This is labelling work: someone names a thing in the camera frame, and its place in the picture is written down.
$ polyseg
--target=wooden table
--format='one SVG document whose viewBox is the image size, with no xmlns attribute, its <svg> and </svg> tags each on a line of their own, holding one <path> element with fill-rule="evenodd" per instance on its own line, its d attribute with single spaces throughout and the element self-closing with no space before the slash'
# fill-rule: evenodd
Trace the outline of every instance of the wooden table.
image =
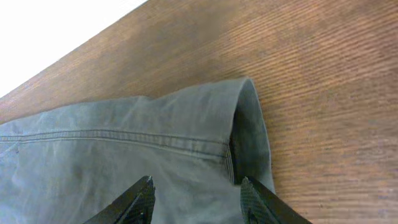
<svg viewBox="0 0 398 224">
<path fill-rule="evenodd" d="M 398 223 L 396 0 L 150 0 L 1 98 L 0 123 L 244 75 L 283 200 L 314 223 Z"/>
</svg>

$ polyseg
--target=brown wooden surface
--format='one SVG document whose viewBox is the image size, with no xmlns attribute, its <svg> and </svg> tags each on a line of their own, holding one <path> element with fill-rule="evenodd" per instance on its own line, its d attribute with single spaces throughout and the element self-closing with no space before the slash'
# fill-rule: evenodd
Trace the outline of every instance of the brown wooden surface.
<svg viewBox="0 0 398 224">
<path fill-rule="evenodd" d="M 398 223 L 396 0 L 149 0 L 1 98 L 0 123 L 243 75 L 283 200 L 314 223 Z"/>
</svg>

